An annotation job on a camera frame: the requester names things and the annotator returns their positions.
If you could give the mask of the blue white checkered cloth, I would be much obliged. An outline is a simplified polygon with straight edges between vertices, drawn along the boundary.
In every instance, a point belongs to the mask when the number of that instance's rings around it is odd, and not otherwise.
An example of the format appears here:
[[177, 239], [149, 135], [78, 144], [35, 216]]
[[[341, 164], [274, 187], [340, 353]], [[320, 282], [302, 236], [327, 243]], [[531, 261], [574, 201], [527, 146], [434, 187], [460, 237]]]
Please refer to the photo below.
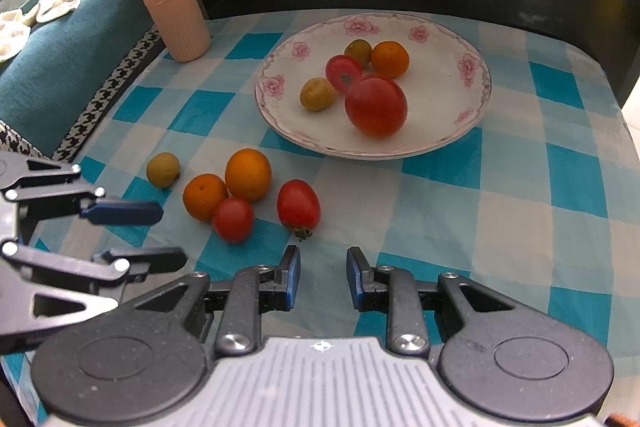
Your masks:
[[431, 280], [456, 271], [593, 335], [608, 347], [615, 381], [603, 410], [639, 414], [639, 161], [601, 69], [565, 43], [442, 17], [489, 67], [492, 97], [480, 124], [449, 146], [405, 160], [363, 162], [303, 150], [259, 115], [254, 75], [271, 49], [328, 13], [250, 15], [210, 24], [199, 60], [155, 61], [79, 154], [85, 178], [108, 194], [151, 199], [152, 228], [102, 228], [73, 217], [44, 221], [37, 248], [90, 258], [116, 247], [179, 246], [216, 280], [277, 261], [290, 236], [273, 197], [255, 207], [254, 231], [224, 243], [183, 207], [182, 186], [145, 179], [155, 154], [175, 154], [181, 181], [221, 174], [229, 157], [264, 153], [272, 183], [302, 179], [321, 222], [300, 245], [295, 308], [270, 313], [267, 335], [380, 335], [381, 315], [352, 307], [348, 247]]

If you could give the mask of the yellow-brown fruit on plate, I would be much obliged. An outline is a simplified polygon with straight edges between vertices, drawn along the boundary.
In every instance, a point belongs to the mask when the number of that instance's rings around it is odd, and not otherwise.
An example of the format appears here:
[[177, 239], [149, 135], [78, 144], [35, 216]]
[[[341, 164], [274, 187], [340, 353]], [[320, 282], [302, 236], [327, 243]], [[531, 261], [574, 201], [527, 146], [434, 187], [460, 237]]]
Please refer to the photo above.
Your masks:
[[321, 112], [329, 108], [336, 99], [336, 90], [326, 78], [309, 79], [299, 92], [299, 102], [309, 112]]

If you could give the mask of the small red fruit on plate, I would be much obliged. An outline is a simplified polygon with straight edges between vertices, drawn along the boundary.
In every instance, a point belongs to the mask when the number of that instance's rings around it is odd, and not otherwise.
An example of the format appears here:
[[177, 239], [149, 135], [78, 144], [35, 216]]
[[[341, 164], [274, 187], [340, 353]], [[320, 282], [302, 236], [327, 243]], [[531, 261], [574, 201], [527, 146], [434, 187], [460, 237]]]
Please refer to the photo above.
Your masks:
[[361, 78], [362, 67], [351, 56], [337, 54], [326, 62], [326, 79], [341, 94], [346, 94]]

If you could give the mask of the houndstooth trim fabric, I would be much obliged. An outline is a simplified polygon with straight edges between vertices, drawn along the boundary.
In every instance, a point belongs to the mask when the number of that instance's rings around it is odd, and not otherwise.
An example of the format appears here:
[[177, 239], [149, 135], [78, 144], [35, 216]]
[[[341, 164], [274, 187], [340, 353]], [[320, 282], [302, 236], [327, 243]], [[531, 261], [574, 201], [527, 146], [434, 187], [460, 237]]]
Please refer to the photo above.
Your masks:
[[165, 43], [160, 38], [160, 33], [155, 26], [152, 26], [119, 62], [111, 75], [106, 78], [51, 155], [44, 155], [38, 147], [35, 147], [4, 121], [1, 121], [2, 152], [71, 162], [91, 138], [114, 104], [131, 86], [131, 83], [164, 49]]

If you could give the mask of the dark yellow-green fruit on plate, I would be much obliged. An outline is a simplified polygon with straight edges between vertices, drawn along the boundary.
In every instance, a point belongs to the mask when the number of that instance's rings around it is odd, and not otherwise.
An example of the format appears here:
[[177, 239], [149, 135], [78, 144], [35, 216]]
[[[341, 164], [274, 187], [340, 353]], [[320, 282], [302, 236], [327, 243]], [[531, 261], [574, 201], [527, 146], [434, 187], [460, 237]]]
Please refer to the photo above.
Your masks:
[[369, 67], [371, 52], [372, 46], [364, 39], [352, 40], [344, 49], [344, 54], [357, 61], [362, 69]]

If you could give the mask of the teal sofa cushion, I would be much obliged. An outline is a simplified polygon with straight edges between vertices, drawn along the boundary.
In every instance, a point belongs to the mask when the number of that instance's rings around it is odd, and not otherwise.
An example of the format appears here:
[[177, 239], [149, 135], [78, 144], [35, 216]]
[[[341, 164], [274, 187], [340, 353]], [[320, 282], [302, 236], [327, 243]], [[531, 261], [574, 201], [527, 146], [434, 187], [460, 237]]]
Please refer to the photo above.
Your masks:
[[81, 0], [70, 14], [36, 25], [1, 66], [1, 121], [51, 155], [152, 26], [142, 0]]

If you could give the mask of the round red tomato on cloth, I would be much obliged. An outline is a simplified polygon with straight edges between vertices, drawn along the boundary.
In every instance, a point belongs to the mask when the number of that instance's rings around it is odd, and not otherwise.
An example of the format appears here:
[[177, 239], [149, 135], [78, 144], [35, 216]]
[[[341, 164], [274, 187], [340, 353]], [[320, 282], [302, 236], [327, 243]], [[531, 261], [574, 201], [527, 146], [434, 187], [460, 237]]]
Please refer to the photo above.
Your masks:
[[253, 207], [246, 200], [230, 197], [216, 207], [212, 225], [225, 242], [237, 244], [250, 236], [254, 220]]

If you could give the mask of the orange on plate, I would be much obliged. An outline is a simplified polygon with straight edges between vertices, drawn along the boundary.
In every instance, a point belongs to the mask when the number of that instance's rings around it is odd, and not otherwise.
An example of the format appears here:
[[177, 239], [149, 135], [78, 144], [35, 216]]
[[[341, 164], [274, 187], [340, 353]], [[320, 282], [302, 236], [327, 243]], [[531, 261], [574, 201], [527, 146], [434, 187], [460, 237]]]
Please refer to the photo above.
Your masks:
[[399, 42], [382, 41], [372, 49], [370, 64], [378, 74], [397, 79], [407, 72], [410, 56]]

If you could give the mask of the yellow-green fruit on cloth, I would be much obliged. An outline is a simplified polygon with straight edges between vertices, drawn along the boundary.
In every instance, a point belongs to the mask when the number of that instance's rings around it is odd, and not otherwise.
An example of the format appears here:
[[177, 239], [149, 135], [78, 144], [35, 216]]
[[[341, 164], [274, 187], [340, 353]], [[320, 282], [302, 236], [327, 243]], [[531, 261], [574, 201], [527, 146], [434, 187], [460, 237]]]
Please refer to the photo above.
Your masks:
[[169, 152], [156, 154], [145, 167], [146, 179], [158, 188], [171, 187], [178, 180], [180, 171], [178, 157]]

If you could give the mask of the white floral plate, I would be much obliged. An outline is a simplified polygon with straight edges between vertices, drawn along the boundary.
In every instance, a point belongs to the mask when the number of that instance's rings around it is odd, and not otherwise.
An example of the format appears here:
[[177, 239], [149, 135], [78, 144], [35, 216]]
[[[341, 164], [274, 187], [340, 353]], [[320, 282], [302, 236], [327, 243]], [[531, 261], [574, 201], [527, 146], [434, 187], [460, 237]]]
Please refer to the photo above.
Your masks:
[[[405, 72], [387, 80], [341, 56], [362, 39], [394, 42]], [[294, 144], [328, 156], [391, 160], [421, 155], [462, 138], [491, 98], [489, 68], [453, 30], [404, 13], [363, 13], [310, 26], [260, 66], [255, 100], [262, 118]]]

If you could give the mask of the left orange on cloth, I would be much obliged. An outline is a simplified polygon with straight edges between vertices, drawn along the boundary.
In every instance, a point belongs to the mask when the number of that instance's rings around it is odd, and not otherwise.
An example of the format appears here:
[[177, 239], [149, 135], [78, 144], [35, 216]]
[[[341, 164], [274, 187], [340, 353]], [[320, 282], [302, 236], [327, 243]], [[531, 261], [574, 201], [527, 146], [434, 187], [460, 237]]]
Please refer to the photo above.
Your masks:
[[212, 222], [217, 206], [228, 197], [224, 181], [213, 173], [199, 174], [183, 190], [182, 202], [189, 215], [202, 222]]

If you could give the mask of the large red tomato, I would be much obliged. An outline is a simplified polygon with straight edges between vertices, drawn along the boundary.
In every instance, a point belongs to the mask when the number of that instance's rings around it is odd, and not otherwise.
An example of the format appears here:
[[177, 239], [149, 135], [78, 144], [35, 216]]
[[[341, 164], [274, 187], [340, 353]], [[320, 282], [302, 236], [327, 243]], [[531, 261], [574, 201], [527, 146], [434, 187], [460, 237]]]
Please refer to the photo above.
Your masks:
[[373, 139], [385, 139], [405, 124], [408, 103], [404, 91], [394, 80], [368, 76], [346, 94], [349, 121]]

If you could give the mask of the oblong red tomato with stem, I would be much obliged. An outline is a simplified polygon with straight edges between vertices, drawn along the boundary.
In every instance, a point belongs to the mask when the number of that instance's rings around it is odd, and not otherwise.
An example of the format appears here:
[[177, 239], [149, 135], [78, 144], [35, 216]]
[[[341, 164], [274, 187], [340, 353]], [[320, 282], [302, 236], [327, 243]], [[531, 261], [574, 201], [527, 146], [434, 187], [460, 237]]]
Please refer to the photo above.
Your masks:
[[320, 200], [308, 183], [292, 179], [280, 188], [277, 212], [282, 225], [304, 241], [309, 239], [320, 222]]

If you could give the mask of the white lace doily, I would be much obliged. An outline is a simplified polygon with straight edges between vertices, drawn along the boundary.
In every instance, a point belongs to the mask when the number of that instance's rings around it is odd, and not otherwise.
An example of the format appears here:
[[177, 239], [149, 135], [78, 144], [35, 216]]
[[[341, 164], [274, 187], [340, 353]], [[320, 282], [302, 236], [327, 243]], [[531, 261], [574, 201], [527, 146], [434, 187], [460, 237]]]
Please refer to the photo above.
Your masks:
[[40, 0], [27, 13], [21, 9], [1, 13], [0, 62], [17, 56], [26, 46], [32, 28], [75, 11], [81, 0]]

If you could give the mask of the larger orange on cloth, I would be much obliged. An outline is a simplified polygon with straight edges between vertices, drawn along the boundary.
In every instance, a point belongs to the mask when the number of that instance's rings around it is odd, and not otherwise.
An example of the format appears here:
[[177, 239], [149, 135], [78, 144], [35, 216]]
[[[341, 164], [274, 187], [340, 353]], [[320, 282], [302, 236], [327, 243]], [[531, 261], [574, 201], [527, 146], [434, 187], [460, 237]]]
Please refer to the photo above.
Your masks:
[[254, 148], [237, 150], [228, 160], [224, 182], [234, 197], [258, 202], [266, 197], [272, 179], [268, 158]]

